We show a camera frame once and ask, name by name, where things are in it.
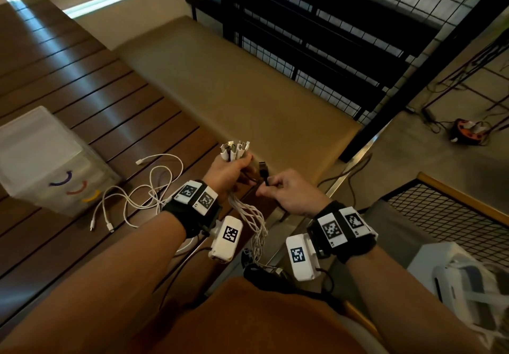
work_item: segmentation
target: hand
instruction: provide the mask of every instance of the hand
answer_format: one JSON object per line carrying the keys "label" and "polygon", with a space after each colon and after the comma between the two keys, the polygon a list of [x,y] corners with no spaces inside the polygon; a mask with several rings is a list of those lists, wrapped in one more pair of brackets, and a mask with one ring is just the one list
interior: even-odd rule
{"label": "hand", "polygon": [[268,182],[270,186],[260,185],[256,195],[276,199],[292,215],[313,218],[332,202],[293,169],[269,177]]}
{"label": "hand", "polygon": [[237,190],[237,182],[254,187],[256,183],[246,175],[241,175],[240,171],[244,171],[252,175],[257,175],[256,169],[250,166],[253,155],[249,152],[244,154],[244,158],[232,162],[225,161],[218,154],[209,171],[205,174],[203,181],[218,194],[218,201],[226,200],[227,193],[230,190]]}

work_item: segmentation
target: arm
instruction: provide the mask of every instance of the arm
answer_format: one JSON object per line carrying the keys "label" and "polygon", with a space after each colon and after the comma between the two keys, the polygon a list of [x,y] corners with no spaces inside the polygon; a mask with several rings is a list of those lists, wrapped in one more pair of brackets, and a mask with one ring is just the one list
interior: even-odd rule
{"label": "arm", "polygon": [[[257,195],[278,200],[296,215],[314,217],[331,202],[295,171],[273,176],[269,184]],[[381,248],[351,257],[346,266],[391,351],[486,352],[474,332]]]}
{"label": "arm", "polygon": [[[251,159],[248,153],[227,163],[218,156],[203,180],[224,200],[240,171],[252,172]],[[185,239],[180,222],[159,213],[58,286],[2,342],[0,352],[104,351],[146,305]]]}

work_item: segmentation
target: beige cushion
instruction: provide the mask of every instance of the beige cushion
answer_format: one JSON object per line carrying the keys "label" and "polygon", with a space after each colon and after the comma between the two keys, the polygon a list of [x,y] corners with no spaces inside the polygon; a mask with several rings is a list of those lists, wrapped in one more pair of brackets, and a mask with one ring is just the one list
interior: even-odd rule
{"label": "beige cushion", "polygon": [[185,16],[117,49],[220,142],[251,142],[271,174],[317,182],[360,129],[350,116]]}

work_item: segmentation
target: plastic container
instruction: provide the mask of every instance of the plastic container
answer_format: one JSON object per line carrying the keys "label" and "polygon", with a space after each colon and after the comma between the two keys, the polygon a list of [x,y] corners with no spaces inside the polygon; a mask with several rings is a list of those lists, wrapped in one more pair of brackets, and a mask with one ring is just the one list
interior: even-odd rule
{"label": "plastic container", "polygon": [[120,180],[43,106],[0,127],[0,184],[12,197],[76,216]]}

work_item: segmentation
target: wooden table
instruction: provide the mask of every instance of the wooden table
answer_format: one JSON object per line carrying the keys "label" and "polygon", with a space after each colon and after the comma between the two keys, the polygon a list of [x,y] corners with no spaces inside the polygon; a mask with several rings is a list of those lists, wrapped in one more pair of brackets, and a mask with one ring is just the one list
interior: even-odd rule
{"label": "wooden table", "polygon": [[[3,4],[0,25],[0,125],[37,106],[47,107],[126,181],[126,190],[146,184],[156,165],[167,165],[174,173],[180,170],[180,164],[168,158],[135,164],[151,154],[179,156],[185,166],[181,181],[207,171],[218,154],[217,141],[207,130],[49,0]],[[275,207],[255,198],[253,191],[239,195],[266,216]],[[133,195],[137,202],[146,197],[145,192]],[[102,216],[91,232],[91,211],[71,219],[13,199],[0,188],[0,339],[78,267],[135,232],[124,224],[123,205],[108,203],[114,233],[108,232]],[[224,208],[222,216],[229,210]],[[130,209],[129,214],[134,224],[154,216],[148,210]],[[239,246],[251,236],[244,229]],[[174,258],[169,269],[184,258]],[[223,268],[205,254],[197,256],[175,282],[170,300],[193,300]],[[158,291],[147,314],[140,316],[140,325],[154,315],[160,299]]]}

